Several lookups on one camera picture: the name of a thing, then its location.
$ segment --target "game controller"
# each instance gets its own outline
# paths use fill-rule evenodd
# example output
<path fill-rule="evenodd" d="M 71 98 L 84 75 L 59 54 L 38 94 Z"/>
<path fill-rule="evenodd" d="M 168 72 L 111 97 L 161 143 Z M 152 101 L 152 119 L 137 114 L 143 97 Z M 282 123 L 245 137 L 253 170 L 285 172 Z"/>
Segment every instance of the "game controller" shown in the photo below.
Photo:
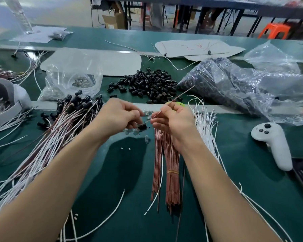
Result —
<path fill-rule="evenodd" d="M 290 148 L 283 128 L 276 123 L 262 123 L 251 130 L 253 139 L 266 142 L 270 147 L 279 169 L 291 171 L 293 168 Z"/>

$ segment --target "green work surface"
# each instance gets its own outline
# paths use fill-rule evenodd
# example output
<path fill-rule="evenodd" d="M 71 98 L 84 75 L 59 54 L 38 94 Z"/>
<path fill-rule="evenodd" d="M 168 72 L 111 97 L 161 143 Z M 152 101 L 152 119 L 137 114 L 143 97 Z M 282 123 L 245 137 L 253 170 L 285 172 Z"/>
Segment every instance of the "green work surface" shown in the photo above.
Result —
<path fill-rule="evenodd" d="M 52 40 L 48 43 L 24 43 L 22 46 L 31 47 L 70 47 L 81 49 L 101 49 L 115 51 L 132 51 L 128 48 L 107 43 L 105 40 L 118 43 L 141 52 L 155 52 L 151 44 L 166 40 L 198 40 L 198 39 L 214 39 L 222 40 L 230 46 L 243 47 L 246 50 L 238 56 L 243 56 L 249 50 L 265 43 L 268 39 L 257 39 L 250 37 L 238 36 L 217 36 L 217 35 L 201 35 L 171 32 L 150 32 L 150 31 L 133 31 L 133 30 L 115 30 L 115 29 L 97 29 L 87 27 L 69 27 L 68 31 L 74 33 L 67 36 L 63 41 Z M 10 39 L 18 34 L 21 30 L 11 30 L 0 35 L 0 45 L 18 45 L 18 42 L 11 42 Z M 296 40 L 271 40 L 271 43 L 280 48 L 283 52 L 292 55 L 297 60 L 303 60 L 303 41 Z"/>
<path fill-rule="evenodd" d="M 51 56 L 53 52 L 48 52 L 46 55 L 44 55 L 42 61 L 46 60 L 49 56 Z M 11 51 L 3 51 L 0 50 L 0 66 L 3 69 L 6 70 L 12 70 L 15 72 L 24 72 L 28 67 L 29 67 L 29 59 L 25 56 L 23 52 L 18 52 L 17 53 L 18 59 L 14 59 L 11 57 Z M 191 64 L 192 62 L 184 59 L 184 58 L 174 58 L 171 59 L 172 63 L 178 68 L 182 69 Z M 242 67 L 242 68 L 253 68 L 251 64 L 247 63 L 244 60 L 231 60 L 233 63 L 236 65 Z M 173 80 L 179 82 L 182 80 L 182 78 L 190 72 L 190 70 L 195 66 L 191 65 L 187 67 L 184 70 L 176 70 L 170 62 L 165 59 L 165 58 L 155 58 L 154 60 L 148 60 L 147 57 L 141 56 L 141 70 L 146 71 L 147 67 L 150 67 L 152 70 L 156 69 L 162 69 L 166 70 L 173 78 Z M 303 63 L 298 63 L 301 72 L 303 73 Z M 41 89 L 45 87 L 45 76 L 46 72 L 42 71 L 41 69 L 36 70 L 36 79 L 38 81 L 38 84 Z M 117 94 L 118 98 L 121 98 L 126 101 L 130 101 L 133 103 L 146 103 L 149 98 L 145 95 L 143 98 L 140 98 L 138 96 L 131 96 L 131 94 L 127 91 L 126 93 L 120 93 L 118 89 L 114 90 L 112 93 L 108 93 L 107 89 L 109 87 L 110 82 L 117 82 L 121 79 L 121 77 L 114 77 L 114 76 L 104 76 L 100 92 L 97 94 L 102 94 L 103 100 L 107 101 L 109 99 L 109 96 L 111 94 Z M 33 74 L 31 74 L 22 84 L 27 92 L 30 95 L 30 98 L 32 101 L 36 101 L 38 99 L 38 96 L 40 94 L 40 90 L 38 89 L 38 86 L 35 83 L 35 79 Z M 187 103 L 188 98 L 191 99 L 190 97 L 187 97 L 187 95 L 183 95 L 183 103 Z M 207 100 L 206 104 L 212 104 L 216 105 L 217 103 L 212 101 L 212 100 Z"/>
<path fill-rule="evenodd" d="M 17 168 L 34 144 L 19 154 L 15 152 L 42 134 L 42 130 L 36 126 L 40 113 L 35 111 L 29 123 L 0 142 L 4 144 L 28 135 L 20 143 L 0 148 L 1 180 L 6 179 Z M 250 136 L 251 129 L 263 120 L 241 114 L 217 114 L 217 120 L 216 142 L 230 178 L 236 184 L 241 183 L 243 192 L 266 209 L 294 242 L 302 242 L 303 190 L 291 173 L 278 169 L 266 145 L 254 141 Z M 303 126 L 283 127 L 292 156 L 303 157 Z M 151 139 L 149 144 L 145 143 L 146 134 Z M 74 203 L 73 213 L 79 214 L 75 221 L 77 235 L 81 236 L 97 227 L 115 209 L 124 188 L 125 195 L 115 214 L 96 232 L 81 241 L 173 241 L 178 216 L 177 213 L 170 216 L 166 210 L 165 176 L 159 213 L 156 203 L 144 216 L 150 205 L 153 173 L 152 127 L 137 136 L 133 133 L 128 136 L 119 133 L 111 137 L 98 150 Z M 180 173 L 182 185 L 182 159 Z M 268 221 L 285 238 L 277 226 L 270 219 Z M 67 234 L 68 238 L 72 238 L 70 227 L 67 227 Z M 178 241 L 205 240 L 202 213 L 187 171 Z"/>

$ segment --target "concrete floor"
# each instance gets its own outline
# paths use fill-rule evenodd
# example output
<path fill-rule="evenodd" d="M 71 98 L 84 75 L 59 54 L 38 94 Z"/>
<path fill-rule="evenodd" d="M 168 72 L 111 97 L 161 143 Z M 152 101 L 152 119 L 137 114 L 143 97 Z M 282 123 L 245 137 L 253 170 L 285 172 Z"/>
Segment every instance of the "concrete floor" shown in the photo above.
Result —
<path fill-rule="evenodd" d="M 20 0 L 24 8 L 25 14 L 33 24 L 46 24 L 58 26 L 82 26 L 104 28 L 104 20 L 102 15 L 109 15 L 108 11 L 97 11 L 90 8 L 90 0 Z M 175 6 L 166 6 L 167 20 L 165 20 L 162 29 L 153 27 L 146 22 L 147 31 L 162 32 L 178 32 L 173 28 Z M 221 27 L 219 35 L 228 35 L 233 25 L 232 20 L 235 19 L 237 13 L 231 15 L 229 23 L 225 28 Z M 132 30 L 142 30 L 142 24 L 139 23 L 140 14 L 131 15 Z M 194 33 L 198 21 L 199 13 L 196 14 L 194 20 L 190 21 L 188 33 Z M 214 29 L 201 30 L 199 33 L 216 34 L 218 25 L 222 16 L 219 16 Z M 255 18 L 243 17 L 235 31 L 235 36 L 246 36 L 250 30 Z M 252 35 L 257 37 L 260 31 L 271 21 L 271 18 L 262 18 L 256 32 Z M 275 22 L 281 22 L 283 19 L 276 19 Z M 18 27 L 18 23 L 10 12 L 5 2 L 0 0 L 0 33 Z"/>

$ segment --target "person's right hand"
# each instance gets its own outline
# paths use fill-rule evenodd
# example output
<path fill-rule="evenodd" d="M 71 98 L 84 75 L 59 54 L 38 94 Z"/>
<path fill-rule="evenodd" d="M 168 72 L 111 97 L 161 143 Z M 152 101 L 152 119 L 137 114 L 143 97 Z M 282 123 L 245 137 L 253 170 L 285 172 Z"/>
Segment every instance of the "person's right hand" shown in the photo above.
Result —
<path fill-rule="evenodd" d="M 153 127 L 171 134 L 173 145 L 180 153 L 196 141 L 202 142 L 192 112 L 176 102 L 164 105 L 160 112 L 154 112 L 150 122 Z"/>

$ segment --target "forearm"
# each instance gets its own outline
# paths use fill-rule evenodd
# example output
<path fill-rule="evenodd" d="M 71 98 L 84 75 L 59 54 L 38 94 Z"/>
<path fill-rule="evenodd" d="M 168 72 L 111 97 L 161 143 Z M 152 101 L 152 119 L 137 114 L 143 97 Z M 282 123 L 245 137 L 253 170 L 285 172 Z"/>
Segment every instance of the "forearm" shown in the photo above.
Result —
<path fill-rule="evenodd" d="M 190 144 L 183 157 L 215 242 L 279 241 L 203 142 Z"/>
<path fill-rule="evenodd" d="M 0 241 L 55 241 L 99 146 L 100 142 L 87 138 L 85 130 L 65 146 L 42 173 L 2 209 Z"/>

